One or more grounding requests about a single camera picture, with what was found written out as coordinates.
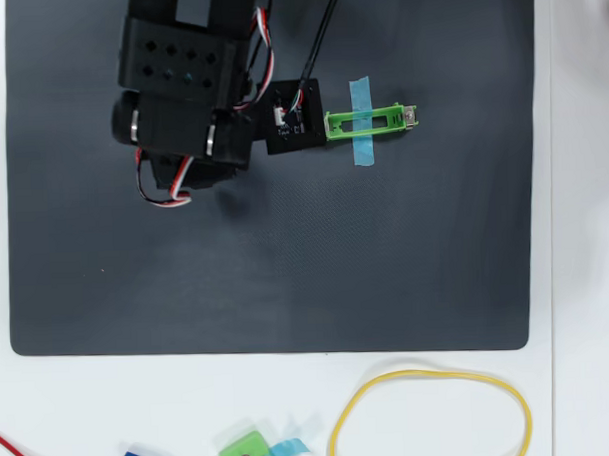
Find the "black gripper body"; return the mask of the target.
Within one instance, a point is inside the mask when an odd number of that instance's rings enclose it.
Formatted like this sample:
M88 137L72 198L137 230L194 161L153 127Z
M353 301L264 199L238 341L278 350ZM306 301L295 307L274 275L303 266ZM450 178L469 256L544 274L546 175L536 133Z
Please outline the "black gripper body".
M248 169L254 141L264 139L260 116L254 112L216 113L191 138L179 131L167 151L149 151L151 171L159 189L168 190L184 159L192 158L183 185L193 190L212 187Z

